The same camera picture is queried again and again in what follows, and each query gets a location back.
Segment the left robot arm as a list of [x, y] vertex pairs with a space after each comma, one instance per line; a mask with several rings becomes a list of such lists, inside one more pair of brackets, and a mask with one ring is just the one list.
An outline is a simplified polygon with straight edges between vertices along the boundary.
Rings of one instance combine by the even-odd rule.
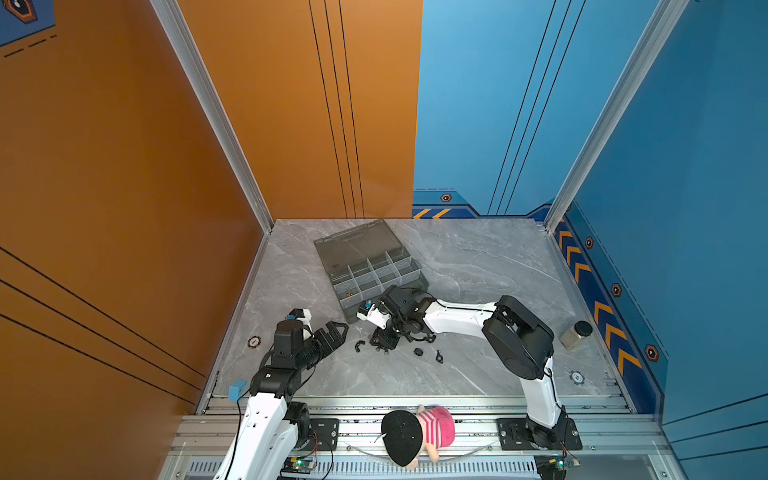
[[310, 438], [308, 407], [293, 400], [304, 371], [338, 350], [349, 326], [329, 321], [310, 331], [291, 315], [276, 326], [267, 361], [252, 377], [237, 433], [216, 479], [276, 479], [289, 454]]

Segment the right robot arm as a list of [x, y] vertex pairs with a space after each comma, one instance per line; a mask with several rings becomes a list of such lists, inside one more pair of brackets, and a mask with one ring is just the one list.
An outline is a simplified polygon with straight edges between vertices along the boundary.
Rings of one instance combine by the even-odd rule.
[[440, 300], [414, 288], [391, 286], [362, 302], [360, 320], [375, 326], [372, 342], [389, 351], [399, 340], [426, 341], [458, 334], [488, 341], [500, 362], [517, 376], [527, 405], [527, 440], [540, 449], [566, 445], [573, 423], [554, 381], [554, 333], [518, 299], [503, 295], [486, 304]]

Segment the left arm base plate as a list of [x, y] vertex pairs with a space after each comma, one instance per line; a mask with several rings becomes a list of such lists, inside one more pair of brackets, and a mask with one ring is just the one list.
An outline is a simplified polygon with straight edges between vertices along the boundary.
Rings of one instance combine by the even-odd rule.
[[339, 439], [338, 418], [310, 418], [298, 424], [296, 451], [335, 451]]

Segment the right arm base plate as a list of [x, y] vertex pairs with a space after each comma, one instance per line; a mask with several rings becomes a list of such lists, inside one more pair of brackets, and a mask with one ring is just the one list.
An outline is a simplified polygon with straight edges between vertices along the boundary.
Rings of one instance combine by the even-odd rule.
[[561, 415], [552, 428], [539, 425], [529, 418], [499, 418], [496, 427], [504, 451], [583, 449], [576, 423], [567, 414]]

